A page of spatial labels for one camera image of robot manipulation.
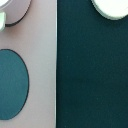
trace dark teal circle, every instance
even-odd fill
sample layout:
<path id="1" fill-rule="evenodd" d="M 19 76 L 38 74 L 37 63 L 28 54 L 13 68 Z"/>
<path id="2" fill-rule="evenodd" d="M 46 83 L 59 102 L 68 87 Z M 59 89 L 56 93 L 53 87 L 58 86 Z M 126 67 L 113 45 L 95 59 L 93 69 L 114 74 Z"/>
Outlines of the dark teal circle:
<path id="1" fill-rule="evenodd" d="M 0 50 L 0 120 L 15 117 L 25 105 L 29 75 L 23 59 L 12 50 Z"/>

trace teal background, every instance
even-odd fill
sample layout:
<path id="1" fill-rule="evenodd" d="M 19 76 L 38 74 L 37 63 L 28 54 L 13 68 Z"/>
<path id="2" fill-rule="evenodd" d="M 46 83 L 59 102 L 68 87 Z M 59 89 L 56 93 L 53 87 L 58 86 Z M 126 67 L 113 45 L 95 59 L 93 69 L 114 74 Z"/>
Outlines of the teal background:
<path id="1" fill-rule="evenodd" d="M 58 0 L 57 128 L 128 127 L 128 17 Z"/>
<path id="2" fill-rule="evenodd" d="M 24 106 L 29 77 L 22 58 L 11 50 L 0 50 L 0 120 L 15 117 Z"/>

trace dark teal panel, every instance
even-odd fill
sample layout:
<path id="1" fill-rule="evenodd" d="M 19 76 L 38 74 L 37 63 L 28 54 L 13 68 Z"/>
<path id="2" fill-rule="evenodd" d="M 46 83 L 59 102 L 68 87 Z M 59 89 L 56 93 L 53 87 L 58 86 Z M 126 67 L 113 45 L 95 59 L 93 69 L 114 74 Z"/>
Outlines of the dark teal panel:
<path id="1" fill-rule="evenodd" d="M 23 108 L 29 88 L 27 68 L 11 50 L 0 50 L 0 120 L 15 117 Z"/>
<path id="2" fill-rule="evenodd" d="M 58 0 L 57 128 L 128 127 L 128 17 Z"/>

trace white circle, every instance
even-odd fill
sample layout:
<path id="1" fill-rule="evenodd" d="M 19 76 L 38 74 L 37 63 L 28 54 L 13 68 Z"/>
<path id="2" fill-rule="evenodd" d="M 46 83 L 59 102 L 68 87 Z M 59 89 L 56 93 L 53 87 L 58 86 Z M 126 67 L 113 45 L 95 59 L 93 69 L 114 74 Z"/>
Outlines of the white circle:
<path id="1" fill-rule="evenodd" d="M 128 15 L 128 0 L 92 0 L 92 3 L 107 19 L 118 20 Z"/>

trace fabric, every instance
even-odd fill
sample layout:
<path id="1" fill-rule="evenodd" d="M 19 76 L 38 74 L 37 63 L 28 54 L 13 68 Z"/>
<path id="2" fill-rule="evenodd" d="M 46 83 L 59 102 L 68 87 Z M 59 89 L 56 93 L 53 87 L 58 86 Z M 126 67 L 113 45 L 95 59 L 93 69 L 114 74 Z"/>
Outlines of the fabric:
<path id="1" fill-rule="evenodd" d="M 57 128 L 128 127 L 128 17 L 58 1 Z"/>

